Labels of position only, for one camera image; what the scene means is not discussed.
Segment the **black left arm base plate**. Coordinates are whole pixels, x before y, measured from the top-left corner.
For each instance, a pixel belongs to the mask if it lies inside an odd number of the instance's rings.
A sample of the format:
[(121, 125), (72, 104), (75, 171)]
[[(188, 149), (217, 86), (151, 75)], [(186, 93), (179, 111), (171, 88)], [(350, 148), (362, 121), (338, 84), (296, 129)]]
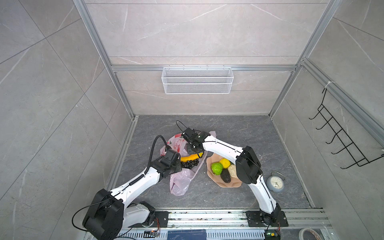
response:
[(147, 219), (142, 223), (144, 227), (154, 227), (157, 228), (166, 228), (169, 221), (169, 212), (166, 211), (156, 211), (150, 212)]

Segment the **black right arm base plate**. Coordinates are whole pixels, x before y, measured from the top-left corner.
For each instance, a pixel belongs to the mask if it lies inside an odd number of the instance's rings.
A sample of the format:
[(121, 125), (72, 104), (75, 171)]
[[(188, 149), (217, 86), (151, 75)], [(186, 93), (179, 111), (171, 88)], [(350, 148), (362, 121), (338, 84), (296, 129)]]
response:
[(289, 223), (283, 211), (267, 214), (262, 211), (246, 211), (249, 227), (288, 227)]

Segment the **dark purple fake fruit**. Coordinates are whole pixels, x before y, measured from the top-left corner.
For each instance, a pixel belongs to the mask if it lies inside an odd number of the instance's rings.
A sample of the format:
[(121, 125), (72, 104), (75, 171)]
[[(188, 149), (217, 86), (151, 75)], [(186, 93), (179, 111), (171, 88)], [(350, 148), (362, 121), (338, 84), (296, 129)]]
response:
[(222, 171), (220, 176), (224, 183), (230, 183), (232, 180), (230, 173), (226, 169)]

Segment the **pink plastic bag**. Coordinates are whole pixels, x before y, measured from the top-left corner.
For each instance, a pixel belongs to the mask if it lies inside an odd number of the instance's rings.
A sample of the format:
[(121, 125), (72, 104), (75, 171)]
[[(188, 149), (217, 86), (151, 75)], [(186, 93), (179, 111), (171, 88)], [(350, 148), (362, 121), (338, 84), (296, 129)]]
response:
[[(171, 137), (167, 144), (172, 148), (172, 150), (178, 152), (181, 157), (187, 157), (193, 155), (187, 151), (187, 141), (184, 140), (181, 136), (182, 134), (176, 134)], [(204, 155), (199, 159), (199, 164), (192, 169), (182, 168), (182, 171), (179, 173), (174, 173), (170, 177), (170, 192), (174, 196), (183, 196), (192, 182), (192, 180), (198, 174), (198, 171), (202, 167), (203, 163), (208, 157), (208, 152), (201, 152)]]

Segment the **beige fake fruit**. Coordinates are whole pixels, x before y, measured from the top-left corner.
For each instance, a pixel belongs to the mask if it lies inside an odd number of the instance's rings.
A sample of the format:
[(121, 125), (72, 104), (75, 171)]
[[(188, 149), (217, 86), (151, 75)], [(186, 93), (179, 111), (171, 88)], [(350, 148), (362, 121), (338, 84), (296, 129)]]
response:
[(230, 165), (228, 168), (227, 168), (231, 178), (238, 178), (237, 176), (237, 169), (236, 169), (236, 166), (235, 165)]

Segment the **green fake fruit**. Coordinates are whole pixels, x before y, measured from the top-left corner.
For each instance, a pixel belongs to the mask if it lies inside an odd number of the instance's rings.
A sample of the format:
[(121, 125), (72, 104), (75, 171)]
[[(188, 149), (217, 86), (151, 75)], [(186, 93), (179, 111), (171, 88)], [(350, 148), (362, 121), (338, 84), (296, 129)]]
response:
[(211, 171), (214, 175), (219, 176), (223, 171), (223, 165), (220, 162), (215, 162), (211, 164)]

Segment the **yellow fake banana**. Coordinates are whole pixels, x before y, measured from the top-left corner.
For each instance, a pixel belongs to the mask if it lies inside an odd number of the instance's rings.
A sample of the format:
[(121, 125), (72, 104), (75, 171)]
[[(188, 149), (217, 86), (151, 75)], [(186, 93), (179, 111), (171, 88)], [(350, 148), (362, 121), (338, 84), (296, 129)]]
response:
[(188, 161), (194, 161), (196, 159), (200, 159), (204, 153), (198, 153), (198, 154), (193, 154), (187, 157), (181, 157), (181, 162), (188, 162)]

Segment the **pink scalloped plate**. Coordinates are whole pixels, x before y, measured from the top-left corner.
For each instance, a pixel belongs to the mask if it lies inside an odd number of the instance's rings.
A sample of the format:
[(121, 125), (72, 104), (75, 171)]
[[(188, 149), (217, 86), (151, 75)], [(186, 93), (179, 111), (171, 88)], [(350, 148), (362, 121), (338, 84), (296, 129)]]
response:
[(211, 169), (213, 163), (219, 162), (223, 157), (213, 154), (207, 158), (207, 175), (221, 188), (239, 188), (242, 185), (242, 181), (237, 178), (231, 178), (230, 183), (225, 183), (219, 175), (215, 175)]

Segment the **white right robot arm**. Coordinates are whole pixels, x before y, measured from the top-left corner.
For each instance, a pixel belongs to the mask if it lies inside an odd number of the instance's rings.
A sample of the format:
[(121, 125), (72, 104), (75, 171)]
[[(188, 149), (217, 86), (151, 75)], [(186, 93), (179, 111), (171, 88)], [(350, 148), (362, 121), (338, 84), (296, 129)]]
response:
[(236, 147), (209, 133), (197, 133), (191, 128), (186, 128), (182, 137), (191, 145), (192, 150), (212, 152), (234, 163), (238, 179), (250, 187), (259, 203), (262, 221), (266, 225), (278, 221), (281, 207), (267, 188), (261, 163), (251, 147)]

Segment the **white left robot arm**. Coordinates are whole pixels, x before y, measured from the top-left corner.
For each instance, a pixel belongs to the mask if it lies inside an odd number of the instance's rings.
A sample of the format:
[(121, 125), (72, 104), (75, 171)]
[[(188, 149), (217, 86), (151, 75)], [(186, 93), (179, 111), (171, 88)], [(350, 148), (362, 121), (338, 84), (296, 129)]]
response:
[(181, 155), (169, 149), (134, 179), (113, 190), (98, 191), (84, 217), (83, 227), (98, 240), (113, 240), (122, 229), (151, 226), (156, 209), (146, 202), (134, 206), (131, 203), (151, 186), (181, 170)]

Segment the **yellow fake lemon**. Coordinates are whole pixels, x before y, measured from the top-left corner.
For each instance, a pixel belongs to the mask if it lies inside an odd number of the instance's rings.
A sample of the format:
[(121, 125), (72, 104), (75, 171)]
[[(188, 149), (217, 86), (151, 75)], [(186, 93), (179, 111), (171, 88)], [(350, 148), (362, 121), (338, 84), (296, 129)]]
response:
[(232, 165), (232, 163), (228, 160), (228, 159), (221, 159), (219, 161), (219, 163), (222, 165), (223, 169), (227, 169), (228, 167), (230, 167)]

